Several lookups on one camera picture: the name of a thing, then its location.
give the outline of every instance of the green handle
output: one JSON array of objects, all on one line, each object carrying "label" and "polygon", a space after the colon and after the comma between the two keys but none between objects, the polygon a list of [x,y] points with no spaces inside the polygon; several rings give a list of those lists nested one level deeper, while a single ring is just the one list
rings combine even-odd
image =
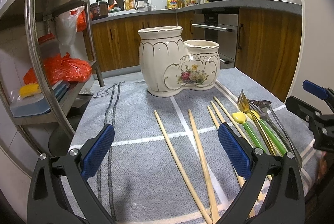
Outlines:
[{"label": "green handle", "polygon": [[263,120],[259,120],[259,121],[260,121],[260,124],[261,124],[263,130],[269,136],[269,138],[274,143],[274,145],[277,147],[277,149],[279,150],[279,152],[282,155],[284,155],[287,152],[287,150],[285,149],[285,147],[283,146],[283,144],[281,143],[281,141],[276,137],[276,135],[273,133],[273,131],[271,129],[269,129],[269,127],[264,123]]},{"label": "green handle", "polygon": [[261,145],[261,143],[259,142],[259,140],[257,139],[256,135],[254,134],[252,128],[250,128],[250,126],[248,125],[248,123],[244,123],[243,124],[243,128],[246,130],[246,132],[248,133],[250,139],[253,141],[255,147],[261,148],[263,149],[263,146]]}]

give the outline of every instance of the yellow sponge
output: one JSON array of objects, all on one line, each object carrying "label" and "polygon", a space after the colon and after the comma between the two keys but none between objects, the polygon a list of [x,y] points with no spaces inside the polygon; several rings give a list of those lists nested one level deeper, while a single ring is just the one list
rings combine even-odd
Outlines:
[{"label": "yellow sponge", "polygon": [[20,91],[19,91],[19,94],[20,94],[20,97],[23,99],[23,98],[26,98],[26,97],[29,97],[29,96],[39,94],[41,92],[42,91],[39,88],[39,84],[32,83],[32,84],[27,84],[27,85],[21,87]]}]

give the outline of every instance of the floral decoration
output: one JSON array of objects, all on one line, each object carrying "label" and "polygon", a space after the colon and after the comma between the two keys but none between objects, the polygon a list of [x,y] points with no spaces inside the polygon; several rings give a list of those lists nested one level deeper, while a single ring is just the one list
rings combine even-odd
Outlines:
[{"label": "floral decoration", "polygon": [[178,84],[203,84],[209,77],[204,70],[198,70],[198,65],[194,64],[189,69],[186,65],[186,70],[181,69],[181,75],[176,75]]}]

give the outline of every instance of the oven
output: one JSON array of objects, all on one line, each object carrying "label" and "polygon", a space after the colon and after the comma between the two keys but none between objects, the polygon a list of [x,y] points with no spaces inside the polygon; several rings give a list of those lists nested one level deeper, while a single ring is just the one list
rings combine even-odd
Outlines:
[{"label": "oven", "polygon": [[220,68],[234,67],[238,38],[237,14],[195,14],[194,39],[211,40],[219,44]]}]

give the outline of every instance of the metal bolt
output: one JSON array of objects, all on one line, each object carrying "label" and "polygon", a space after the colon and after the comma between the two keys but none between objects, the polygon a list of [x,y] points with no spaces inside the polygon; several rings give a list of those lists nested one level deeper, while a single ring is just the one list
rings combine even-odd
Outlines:
[{"label": "metal bolt", "polygon": [[293,153],[291,153],[291,152],[287,152],[287,157],[289,157],[290,159],[293,159]]},{"label": "metal bolt", "polygon": [[75,156],[75,155],[77,155],[78,153],[79,153],[79,150],[76,149],[76,148],[70,150],[70,155],[71,155],[71,156]]},{"label": "metal bolt", "polygon": [[262,150],[261,148],[255,148],[255,149],[254,149],[254,152],[255,152],[256,154],[258,154],[258,155],[263,154],[263,150]]},{"label": "metal bolt", "polygon": [[40,156],[39,156],[39,159],[41,159],[41,160],[44,160],[46,158],[46,154],[41,154]]}]

